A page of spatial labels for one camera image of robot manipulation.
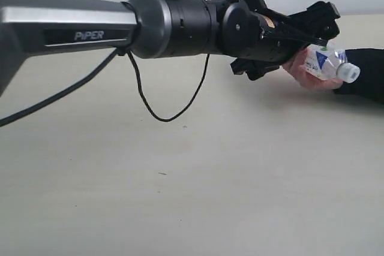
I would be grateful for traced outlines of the person's open hand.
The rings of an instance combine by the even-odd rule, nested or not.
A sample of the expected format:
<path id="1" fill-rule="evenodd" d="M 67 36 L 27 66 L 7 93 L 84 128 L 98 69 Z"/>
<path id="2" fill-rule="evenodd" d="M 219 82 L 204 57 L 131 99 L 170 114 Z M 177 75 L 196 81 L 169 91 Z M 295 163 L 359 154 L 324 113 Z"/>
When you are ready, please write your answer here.
<path id="1" fill-rule="evenodd" d="M 311 91 L 328 91 L 338 89 L 343 81 L 340 79 L 321 80 L 314 77 L 304 69 L 308 49 L 299 51 L 293 58 L 282 65 L 282 68 L 288 72 L 303 88 Z"/>

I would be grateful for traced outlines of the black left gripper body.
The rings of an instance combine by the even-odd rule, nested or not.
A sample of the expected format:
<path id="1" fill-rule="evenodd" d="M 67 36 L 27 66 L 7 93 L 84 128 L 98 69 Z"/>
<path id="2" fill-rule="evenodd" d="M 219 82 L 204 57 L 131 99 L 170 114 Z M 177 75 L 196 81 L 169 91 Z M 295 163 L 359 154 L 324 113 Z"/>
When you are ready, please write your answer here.
<path id="1" fill-rule="evenodd" d="M 305 47 L 281 23 L 249 9 L 244 1 L 229 5 L 221 23 L 223 53 L 234 58 L 282 64 Z"/>

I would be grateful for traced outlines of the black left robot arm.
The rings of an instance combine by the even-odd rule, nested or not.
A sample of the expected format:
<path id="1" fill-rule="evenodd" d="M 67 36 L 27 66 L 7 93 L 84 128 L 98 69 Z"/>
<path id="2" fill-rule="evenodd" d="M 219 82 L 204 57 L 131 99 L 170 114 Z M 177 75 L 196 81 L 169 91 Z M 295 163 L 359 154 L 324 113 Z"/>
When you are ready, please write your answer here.
<path id="1" fill-rule="evenodd" d="M 130 49 L 142 59 L 227 55 L 266 67 L 339 33 L 335 5 L 283 15 L 263 0 L 1 0 L 1 89 L 30 57 Z"/>

